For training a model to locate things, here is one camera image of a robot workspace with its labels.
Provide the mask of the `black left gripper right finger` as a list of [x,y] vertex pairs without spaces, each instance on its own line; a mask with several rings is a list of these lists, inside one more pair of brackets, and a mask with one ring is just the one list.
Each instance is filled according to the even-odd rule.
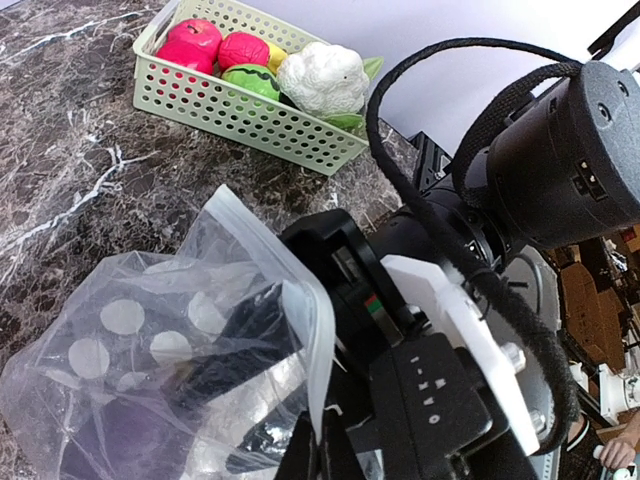
[[365,480],[355,451],[346,436],[325,434],[320,448],[322,480]]

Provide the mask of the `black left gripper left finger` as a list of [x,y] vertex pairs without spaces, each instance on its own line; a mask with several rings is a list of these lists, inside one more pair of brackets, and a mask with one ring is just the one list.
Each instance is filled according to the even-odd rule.
[[275,474],[275,480],[316,480],[319,454],[315,432],[308,414],[301,414],[289,445]]

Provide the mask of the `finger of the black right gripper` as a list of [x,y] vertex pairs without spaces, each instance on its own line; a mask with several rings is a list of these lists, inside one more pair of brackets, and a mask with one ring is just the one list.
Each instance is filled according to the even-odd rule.
[[226,459],[231,474],[243,474],[277,467],[293,434],[298,414],[271,411],[251,427]]

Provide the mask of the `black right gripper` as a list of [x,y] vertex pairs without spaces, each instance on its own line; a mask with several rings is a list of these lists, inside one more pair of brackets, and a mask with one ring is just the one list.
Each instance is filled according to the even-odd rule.
[[[338,348],[347,366],[366,377],[369,365],[402,343],[414,324],[406,301],[363,232],[342,209],[293,222],[280,240],[329,294]],[[240,302],[210,353],[191,361],[177,400],[213,400],[300,350],[282,306],[281,283]]]

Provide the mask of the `clear zip top bag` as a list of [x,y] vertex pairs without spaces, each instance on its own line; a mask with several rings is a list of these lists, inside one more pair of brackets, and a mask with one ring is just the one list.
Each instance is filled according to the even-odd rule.
[[[213,400],[177,400],[191,361],[210,353],[243,300],[281,283],[300,350]],[[231,474],[226,459],[271,411],[321,425],[335,317],[320,281],[226,186],[173,255],[102,260],[42,336],[1,375],[1,413],[41,479],[61,479],[64,449],[90,416],[123,399],[191,435],[179,479],[271,479],[277,467]]]

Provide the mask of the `purple fake eggplant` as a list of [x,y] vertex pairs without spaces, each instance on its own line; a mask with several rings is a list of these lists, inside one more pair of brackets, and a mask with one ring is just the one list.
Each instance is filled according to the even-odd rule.
[[191,435],[171,416],[114,400],[92,414],[67,443],[61,479],[179,479]]

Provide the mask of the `white fake cauliflower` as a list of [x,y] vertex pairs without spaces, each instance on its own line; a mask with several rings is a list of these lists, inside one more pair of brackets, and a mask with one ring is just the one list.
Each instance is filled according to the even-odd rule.
[[281,92],[300,111],[345,131],[364,124],[371,82],[384,63],[362,58],[341,45],[311,42],[281,63],[276,79]]

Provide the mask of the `red fake round fruit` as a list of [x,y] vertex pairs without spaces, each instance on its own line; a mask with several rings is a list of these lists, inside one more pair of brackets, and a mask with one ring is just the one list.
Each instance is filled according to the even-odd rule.
[[269,46],[262,39],[244,32],[227,35],[218,51],[218,65],[221,71],[241,64],[266,66],[269,61]]

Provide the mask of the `red fake apple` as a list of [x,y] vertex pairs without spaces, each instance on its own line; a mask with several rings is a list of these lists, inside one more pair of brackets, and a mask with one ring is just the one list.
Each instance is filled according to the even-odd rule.
[[210,21],[200,18],[184,20],[168,33],[167,40],[197,46],[211,58],[216,57],[223,41],[220,30]]

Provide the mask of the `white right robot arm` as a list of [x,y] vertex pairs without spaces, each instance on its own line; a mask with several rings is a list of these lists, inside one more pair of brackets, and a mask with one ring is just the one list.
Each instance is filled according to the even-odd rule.
[[334,306],[344,367],[321,433],[302,414],[280,479],[359,479],[380,449],[389,479],[533,479],[579,411],[556,333],[502,278],[531,245],[562,247],[639,220],[639,88],[628,71],[552,54],[502,90],[424,188],[386,151],[384,94],[410,67],[464,47],[428,46],[376,87],[367,136],[403,207],[365,236],[343,210],[281,237]]

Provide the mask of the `green striped fake ball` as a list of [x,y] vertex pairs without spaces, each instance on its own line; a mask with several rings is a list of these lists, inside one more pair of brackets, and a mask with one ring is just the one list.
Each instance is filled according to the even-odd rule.
[[270,100],[280,100],[280,86],[276,76],[265,66],[239,64],[228,68],[221,78]]

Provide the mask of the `yellow fake pepper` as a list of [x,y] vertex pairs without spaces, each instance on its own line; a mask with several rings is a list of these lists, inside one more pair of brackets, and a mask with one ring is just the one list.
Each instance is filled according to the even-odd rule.
[[267,68],[276,75],[282,62],[288,57],[288,53],[277,45],[268,42],[269,58]]

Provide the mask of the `red fake fruit in basket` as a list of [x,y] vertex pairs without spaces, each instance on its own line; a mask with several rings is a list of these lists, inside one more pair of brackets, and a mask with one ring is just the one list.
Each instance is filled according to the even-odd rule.
[[166,42],[156,52],[156,57],[203,74],[214,72],[212,57],[199,46],[184,41]]

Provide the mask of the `pale green plastic basket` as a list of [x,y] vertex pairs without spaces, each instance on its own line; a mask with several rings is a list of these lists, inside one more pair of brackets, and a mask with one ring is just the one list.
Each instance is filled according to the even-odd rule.
[[242,31],[287,53],[301,51],[316,36],[239,1],[170,1],[133,44],[136,55],[133,105],[148,113],[230,139],[331,176],[368,147],[352,134],[272,101],[217,76],[159,59],[169,31],[203,18],[222,34]]

